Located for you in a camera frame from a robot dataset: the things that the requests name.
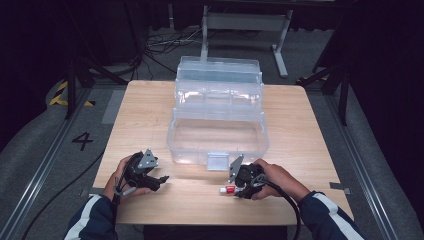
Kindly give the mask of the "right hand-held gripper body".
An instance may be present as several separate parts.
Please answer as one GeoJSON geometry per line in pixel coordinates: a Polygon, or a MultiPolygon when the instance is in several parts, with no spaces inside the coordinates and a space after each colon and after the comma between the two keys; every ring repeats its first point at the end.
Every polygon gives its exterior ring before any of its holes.
{"type": "Polygon", "coordinates": [[[265,173],[260,165],[244,164],[243,160],[244,155],[241,154],[230,164],[228,182],[237,187],[247,186],[247,191],[241,193],[254,195],[262,190],[265,173]]]}

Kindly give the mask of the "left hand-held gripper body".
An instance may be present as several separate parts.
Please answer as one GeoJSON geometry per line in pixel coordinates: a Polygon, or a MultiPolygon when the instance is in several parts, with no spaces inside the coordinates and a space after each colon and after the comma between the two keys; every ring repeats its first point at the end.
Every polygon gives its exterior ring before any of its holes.
{"type": "Polygon", "coordinates": [[[158,166],[157,157],[150,149],[135,153],[124,170],[124,178],[131,187],[146,188],[146,184],[160,184],[149,181],[148,173],[158,166]]]}

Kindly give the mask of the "clear plastic storage box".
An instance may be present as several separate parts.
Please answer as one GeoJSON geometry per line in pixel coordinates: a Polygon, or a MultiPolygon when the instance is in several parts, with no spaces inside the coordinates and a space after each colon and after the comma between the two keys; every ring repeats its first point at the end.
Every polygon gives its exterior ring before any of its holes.
{"type": "Polygon", "coordinates": [[[172,160],[229,168],[239,155],[255,160],[269,148],[259,62],[183,56],[167,132],[172,160]]]}

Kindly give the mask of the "person's left hand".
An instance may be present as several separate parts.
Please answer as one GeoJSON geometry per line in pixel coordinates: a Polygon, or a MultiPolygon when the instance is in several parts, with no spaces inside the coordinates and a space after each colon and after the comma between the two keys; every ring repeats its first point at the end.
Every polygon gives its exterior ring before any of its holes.
{"type": "MultiPolygon", "coordinates": [[[[130,160],[130,156],[127,156],[120,160],[116,170],[111,174],[106,186],[104,187],[103,195],[108,197],[110,200],[113,200],[113,197],[115,195],[115,187],[118,185],[120,177],[129,160],[130,160]]],[[[147,195],[150,193],[151,193],[151,190],[149,188],[138,188],[134,190],[133,192],[131,192],[130,194],[122,196],[121,201],[126,201],[132,197],[138,197],[138,196],[147,195]]]]}

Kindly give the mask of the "person's right hand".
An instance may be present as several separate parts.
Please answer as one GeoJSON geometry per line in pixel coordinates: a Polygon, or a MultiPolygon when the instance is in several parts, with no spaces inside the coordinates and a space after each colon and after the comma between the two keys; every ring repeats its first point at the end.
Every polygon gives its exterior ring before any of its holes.
{"type": "MultiPolygon", "coordinates": [[[[295,179],[287,170],[283,167],[270,164],[263,159],[257,159],[254,164],[260,165],[267,177],[267,179],[279,186],[288,196],[299,203],[306,195],[310,193],[310,190],[306,188],[301,182],[295,179]]],[[[268,196],[281,196],[277,190],[270,186],[264,186],[261,191],[255,193],[252,196],[252,200],[261,200],[268,196]]]]}

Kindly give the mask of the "grey tape strip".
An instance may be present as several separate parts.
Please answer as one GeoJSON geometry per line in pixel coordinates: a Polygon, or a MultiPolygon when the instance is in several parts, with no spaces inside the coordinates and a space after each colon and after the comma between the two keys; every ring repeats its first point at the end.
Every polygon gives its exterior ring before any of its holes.
{"type": "Polygon", "coordinates": [[[352,191],[349,187],[345,187],[343,184],[341,183],[335,183],[335,182],[329,182],[329,186],[331,189],[335,189],[335,190],[342,190],[344,192],[345,195],[350,195],[352,194],[352,191]]]}

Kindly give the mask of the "black tripod stand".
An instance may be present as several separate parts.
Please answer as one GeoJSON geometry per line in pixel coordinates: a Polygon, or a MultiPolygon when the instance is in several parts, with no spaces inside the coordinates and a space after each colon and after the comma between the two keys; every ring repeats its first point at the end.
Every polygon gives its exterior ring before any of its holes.
{"type": "Polygon", "coordinates": [[[296,84],[305,87],[313,82],[326,77],[325,83],[321,87],[321,92],[324,95],[333,95],[337,88],[340,88],[339,103],[338,103],[338,116],[341,123],[346,126],[346,108],[349,89],[350,75],[347,67],[344,65],[335,65],[325,68],[312,76],[301,77],[296,81],[296,84]]]}
{"type": "Polygon", "coordinates": [[[119,85],[127,85],[128,81],[122,79],[116,74],[110,72],[103,66],[94,63],[89,59],[82,57],[73,57],[70,60],[68,71],[67,71],[67,83],[68,83],[68,106],[66,119],[70,119],[73,113],[76,111],[76,81],[79,81],[83,88],[92,88],[94,86],[94,78],[90,69],[94,69],[101,75],[112,80],[119,85]]]}

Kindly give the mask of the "yellow black floor tape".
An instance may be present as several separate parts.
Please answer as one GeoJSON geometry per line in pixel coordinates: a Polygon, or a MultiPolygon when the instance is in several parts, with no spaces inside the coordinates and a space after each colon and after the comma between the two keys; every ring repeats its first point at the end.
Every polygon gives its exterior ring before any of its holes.
{"type": "Polygon", "coordinates": [[[52,99],[50,100],[50,105],[63,105],[63,106],[68,105],[68,101],[63,100],[61,98],[62,94],[64,93],[67,87],[68,87],[68,82],[66,80],[63,80],[62,83],[58,86],[52,99]]]}

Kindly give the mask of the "metal floor rail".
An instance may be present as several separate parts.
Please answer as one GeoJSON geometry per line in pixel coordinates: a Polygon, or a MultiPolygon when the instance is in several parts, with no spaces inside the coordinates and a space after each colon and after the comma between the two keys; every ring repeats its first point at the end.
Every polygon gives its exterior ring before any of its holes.
{"type": "Polygon", "coordinates": [[[85,101],[89,97],[90,93],[90,88],[82,88],[80,90],[80,93],[76,97],[74,112],[68,119],[62,121],[46,154],[39,163],[33,177],[26,185],[25,190],[12,214],[2,228],[2,231],[0,232],[0,240],[13,240],[16,232],[20,228],[24,218],[26,217],[40,189],[42,188],[54,162],[56,161],[59,149],[62,147],[66,135],[68,134],[72,124],[84,106],[85,101]]]}
{"type": "Polygon", "coordinates": [[[347,145],[349,155],[352,159],[353,170],[357,176],[358,182],[371,209],[372,215],[377,223],[380,233],[384,240],[399,240],[398,235],[387,215],[386,209],[382,204],[381,198],[368,174],[363,159],[352,139],[347,126],[345,126],[338,114],[338,106],[331,96],[324,97],[327,106],[336,121],[336,125],[347,145]]]}

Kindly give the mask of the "grey metal table frame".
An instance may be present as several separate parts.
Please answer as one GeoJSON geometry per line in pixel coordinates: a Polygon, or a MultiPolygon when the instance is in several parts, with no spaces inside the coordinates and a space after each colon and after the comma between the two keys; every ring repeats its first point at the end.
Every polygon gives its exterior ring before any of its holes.
{"type": "Polygon", "coordinates": [[[249,31],[274,31],[279,32],[279,40],[271,46],[274,59],[282,78],[288,77],[288,71],[282,55],[289,25],[292,19],[292,10],[287,10],[283,15],[241,14],[241,13],[215,13],[205,5],[202,16],[202,47],[201,58],[208,56],[208,31],[215,30],[249,30],[249,31]]]}

